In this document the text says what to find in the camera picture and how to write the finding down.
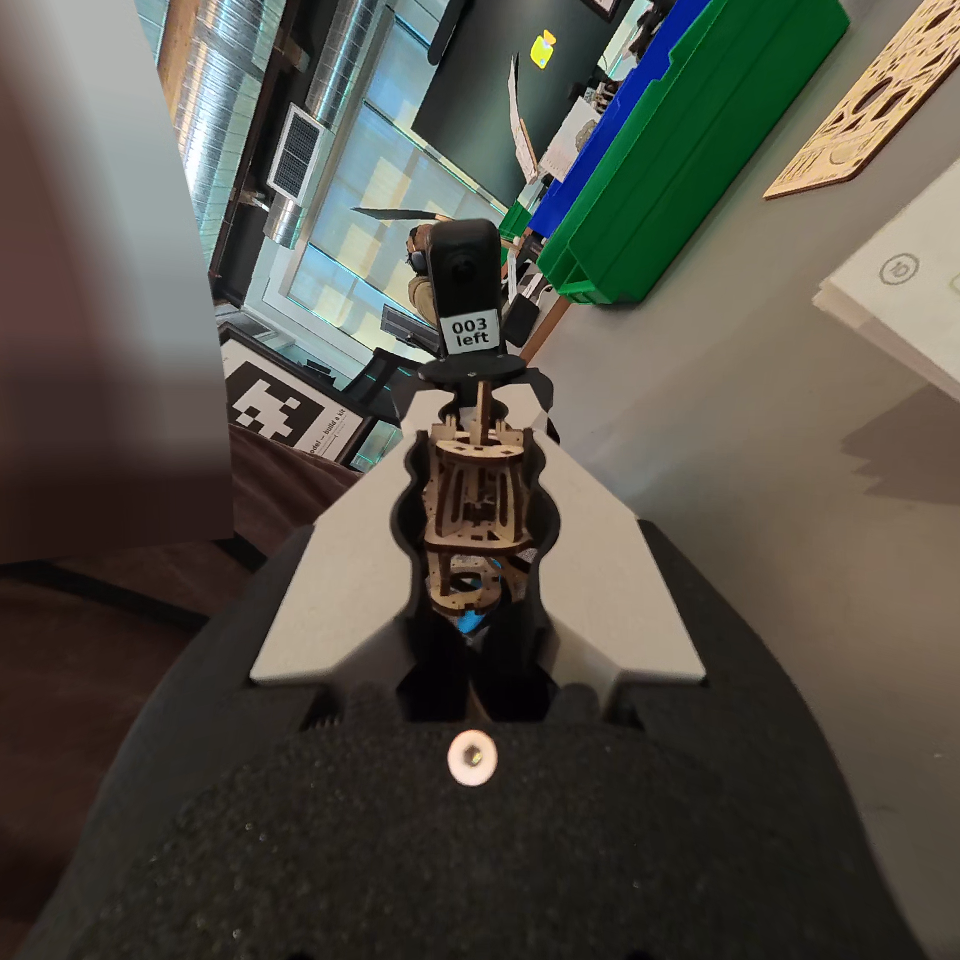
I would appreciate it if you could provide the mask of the wooden model assembly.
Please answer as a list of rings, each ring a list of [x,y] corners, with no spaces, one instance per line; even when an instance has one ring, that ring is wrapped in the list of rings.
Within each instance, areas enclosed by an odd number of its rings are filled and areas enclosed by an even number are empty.
[[[433,608],[453,622],[522,600],[532,564],[524,434],[495,416],[492,394],[488,381],[479,382],[469,425],[449,414],[428,438],[427,586]]]

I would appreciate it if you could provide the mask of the instruction booklet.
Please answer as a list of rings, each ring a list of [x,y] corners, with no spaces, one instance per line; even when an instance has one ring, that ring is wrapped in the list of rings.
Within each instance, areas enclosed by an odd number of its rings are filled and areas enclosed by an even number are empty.
[[[959,162],[834,272],[813,305],[959,400]]]

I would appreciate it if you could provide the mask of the green plastic bin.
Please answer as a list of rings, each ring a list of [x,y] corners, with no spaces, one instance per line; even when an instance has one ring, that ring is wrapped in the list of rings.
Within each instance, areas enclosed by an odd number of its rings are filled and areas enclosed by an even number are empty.
[[[850,25],[835,1],[711,1],[537,266],[579,305],[641,302]]]

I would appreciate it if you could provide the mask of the white desk stand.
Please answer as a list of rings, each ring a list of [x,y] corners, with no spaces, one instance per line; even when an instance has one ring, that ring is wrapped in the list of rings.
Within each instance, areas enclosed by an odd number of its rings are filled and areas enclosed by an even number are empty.
[[[502,314],[502,333],[507,345],[523,348],[530,339],[544,310],[541,300],[553,290],[548,277],[538,270],[527,270],[517,282]]]

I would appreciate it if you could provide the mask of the blue plastic bin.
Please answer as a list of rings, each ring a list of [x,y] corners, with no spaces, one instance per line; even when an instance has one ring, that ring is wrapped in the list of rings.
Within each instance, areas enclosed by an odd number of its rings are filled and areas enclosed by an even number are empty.
[[[588,180],[597,170],[607,150],[630,117],[642,94],[666,75],[671,53],[694,21],[709,5],[708,1],[653,2],[638,20],[639,31],[629,51],[636,64],[619,81],[602,118],[579,150],[563,181],[555,180],[535,210],[530,228],[549,238],[570,212]]]

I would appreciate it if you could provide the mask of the large black monitor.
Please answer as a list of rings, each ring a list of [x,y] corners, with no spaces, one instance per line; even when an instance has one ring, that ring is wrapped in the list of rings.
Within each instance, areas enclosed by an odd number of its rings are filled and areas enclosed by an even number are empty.
[[[508,208],[525,186],[511,135],[508,71],[518,54],[518,107],[541,157],[631,6],[606,22],[582,1],[449,2],[427,60],[436,66],[414,133]],[[542,30],[557,39],[545,69],[530,58]]]

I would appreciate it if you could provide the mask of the white paper stand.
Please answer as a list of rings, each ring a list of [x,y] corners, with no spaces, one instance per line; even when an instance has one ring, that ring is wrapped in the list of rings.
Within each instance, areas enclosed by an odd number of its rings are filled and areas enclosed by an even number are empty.
[[[524,182],[527,186],[532,186],[540,179],[541,171],[529,132],[520,114],[518,86],[519,55],[512,53],[507,80],[510,134]]]

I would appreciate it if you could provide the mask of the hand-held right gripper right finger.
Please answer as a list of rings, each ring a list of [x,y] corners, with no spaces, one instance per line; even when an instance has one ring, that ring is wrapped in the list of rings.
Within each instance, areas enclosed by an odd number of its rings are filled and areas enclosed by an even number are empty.
[[[558,510],[538,567],[551,630],[540,664],[560,688],[698,685],[706,676],[639,519],[551,438],[535,437],[540,487]]]

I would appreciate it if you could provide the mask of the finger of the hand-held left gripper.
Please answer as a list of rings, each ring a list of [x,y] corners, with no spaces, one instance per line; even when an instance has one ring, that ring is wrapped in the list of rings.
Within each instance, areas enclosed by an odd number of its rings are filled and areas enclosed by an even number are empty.
[[[457,410],[456,393],[449,390],[424,389],[413,393],[406,412],[400,415],[403,451],[409,451],[417,441],[419,432],[429,433],[431,428],[444,420],[442,410],[450,404]]]
[[[534,441],[546,439],[550,445],[557,442],[548,436],[548,414],[528,383],[510,383],[496,390],[496,401],[507,407],[506,417],[498,420],[496,440],[500,447],[521,450],[526,433]]]

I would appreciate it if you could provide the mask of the white photo sheet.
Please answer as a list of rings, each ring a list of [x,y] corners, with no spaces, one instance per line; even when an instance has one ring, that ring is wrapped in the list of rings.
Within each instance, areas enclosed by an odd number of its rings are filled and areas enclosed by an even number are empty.
[[[601,118],[593,100],[576,99],[538,162],[538,172],[562,182]]]

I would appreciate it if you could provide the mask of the black office chair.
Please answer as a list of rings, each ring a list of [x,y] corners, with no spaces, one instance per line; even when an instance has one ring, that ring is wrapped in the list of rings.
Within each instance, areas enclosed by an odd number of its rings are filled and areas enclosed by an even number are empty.
[[[365,416],[400,426],[402,413],[396,400],[408,402],[419,379],[422,363],[377,347],[361,371],[342,388],[344,397],[362,409]]]

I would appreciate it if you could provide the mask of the white vent grille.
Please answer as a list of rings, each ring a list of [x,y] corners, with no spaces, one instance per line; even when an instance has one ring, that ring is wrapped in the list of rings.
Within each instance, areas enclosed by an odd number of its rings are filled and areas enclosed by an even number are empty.
[[[267,186],[291,203],[302,206],[311,177],[330,130],[294,103],[289,105],[275,149]]]

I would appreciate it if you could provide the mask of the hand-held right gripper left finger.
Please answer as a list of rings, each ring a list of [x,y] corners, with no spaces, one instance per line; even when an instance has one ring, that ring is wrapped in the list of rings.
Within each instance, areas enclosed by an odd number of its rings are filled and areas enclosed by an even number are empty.
[[[249,672],[260,686],[318,681],[394,690],[414,666],[401,624],[413,560],[392,529],[412,476],[405,437],[315,522]]]

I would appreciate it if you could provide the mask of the silver ventilation duct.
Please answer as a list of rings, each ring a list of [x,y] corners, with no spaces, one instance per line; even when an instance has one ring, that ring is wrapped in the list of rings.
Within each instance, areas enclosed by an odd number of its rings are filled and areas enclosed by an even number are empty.
[[[386,8],[384,1],[342,1],[336,7],[304,105],[297,105],[330,130],[329,139],[321,148],[301,206],[270,189],[273,201],[264,234],[283,248],[293,249],[304,229],[306,214],[330,160],[351,98],[359,90],[361,70],[370,58]]]
[[[234,189],[283,1],[136,2],[154,54],[205,257]]]

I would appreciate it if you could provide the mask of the small black monitor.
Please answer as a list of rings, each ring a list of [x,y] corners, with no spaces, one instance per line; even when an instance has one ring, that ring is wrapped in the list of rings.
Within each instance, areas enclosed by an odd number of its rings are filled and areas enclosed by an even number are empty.
[[[384,304],[380,328],[402,344],[413,346],[433,357],[440,355],[439,331],[421,318]]]

